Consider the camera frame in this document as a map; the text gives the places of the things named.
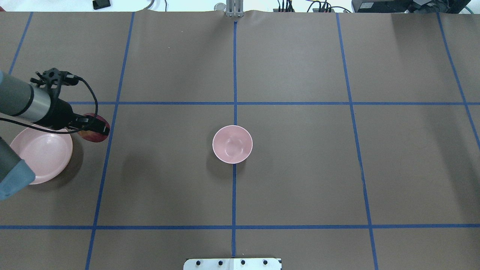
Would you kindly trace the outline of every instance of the white bracket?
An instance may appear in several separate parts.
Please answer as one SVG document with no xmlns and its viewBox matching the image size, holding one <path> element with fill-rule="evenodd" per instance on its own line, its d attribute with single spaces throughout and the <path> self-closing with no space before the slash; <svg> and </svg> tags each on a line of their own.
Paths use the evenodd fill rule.
<svg viewBox="0 0 480 270">
<path fill-rule="evenodd" d="M 227 0 L 227 17 L 243 17 L 243 0 Z"/>
<path fill-rule="evenodd" d="M 282 270 L 282 259 L 189 259 L 183 265 L 183 270 Z"/>
</svg>

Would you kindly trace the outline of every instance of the pink plate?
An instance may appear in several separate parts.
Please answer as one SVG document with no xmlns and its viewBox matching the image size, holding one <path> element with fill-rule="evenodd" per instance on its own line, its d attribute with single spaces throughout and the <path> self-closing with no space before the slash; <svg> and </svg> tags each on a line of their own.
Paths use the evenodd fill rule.
<svg viewBox="0 0 480 270">
<path fill-rule="evenodd" d="M 73 151 L 70 134 L 51 134 L 31 128 L 20 132 L 10 147 L 35 173 L 31 184 L 41 184 L 59 175 L 67 167 Z"/>
<path fill-rule="evenodd" d="M 252 136 L 246 129 L 237 125 L 222 127 L 213 137 L 213 152 L 221 161 L 229 164 L 240 163 L 253 149 Z"/>
</svg>

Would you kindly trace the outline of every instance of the bundle of cables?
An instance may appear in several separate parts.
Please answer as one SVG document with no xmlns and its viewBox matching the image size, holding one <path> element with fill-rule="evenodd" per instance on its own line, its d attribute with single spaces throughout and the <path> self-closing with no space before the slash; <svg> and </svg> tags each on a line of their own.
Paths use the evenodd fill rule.
<svg viewBox="0 0 480 270">
<path fill-rule="evenodd" d="M 287 0 L 287 5 L 285 6 L 285 0 L 282 0 L 282 6 L 280 6 L 280 0 L 278 2 L 278 12 L 295 12 L 292 6 L 292 0 Z"/>
<path fill-rule="evenodd" d="M 312 2 L 310 4 L 310 7 L 308 7 L 307 12 L 310 11 L 310 8 L 313 6 L 313 4 L 318 3 L 318 12 L 332 12 L 332 8 L 341 8 L 345 10 L 348 13 L 351 13 L 350 10 L 344 8 L 344 7 L 339 7 L 339 6 L 332 6 L 329 2 L 325 0 L 325 2 L 322 1 L 317 1 L 317 0 L 307 0 L 309 2 Z"/>
</svg>

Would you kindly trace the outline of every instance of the sticker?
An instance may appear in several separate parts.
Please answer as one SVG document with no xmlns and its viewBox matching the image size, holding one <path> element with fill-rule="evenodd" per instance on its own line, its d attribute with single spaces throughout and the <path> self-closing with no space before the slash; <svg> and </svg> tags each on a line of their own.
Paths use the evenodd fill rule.
<svg viewBox="0 0 480 270">
<path fill-rule="evenodd" d="M 368 3 L 362 3 L 360 8 L 361 9 L 369 9 L 373 6 L 373 2 L 368 2 Z"/>
</svg>

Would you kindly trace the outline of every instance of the white metal plate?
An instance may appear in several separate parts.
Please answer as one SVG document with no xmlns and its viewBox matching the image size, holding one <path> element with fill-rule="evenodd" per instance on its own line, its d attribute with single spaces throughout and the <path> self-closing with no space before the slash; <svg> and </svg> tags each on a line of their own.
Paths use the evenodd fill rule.
<svg viewBox="0 0 480 270">
<path fill-rule="evenodd" d="M 276 258 L 189 259 L 183 265 L 183 270 L 282 270 L 282 259 L 276 259 Z"/>
</svg>

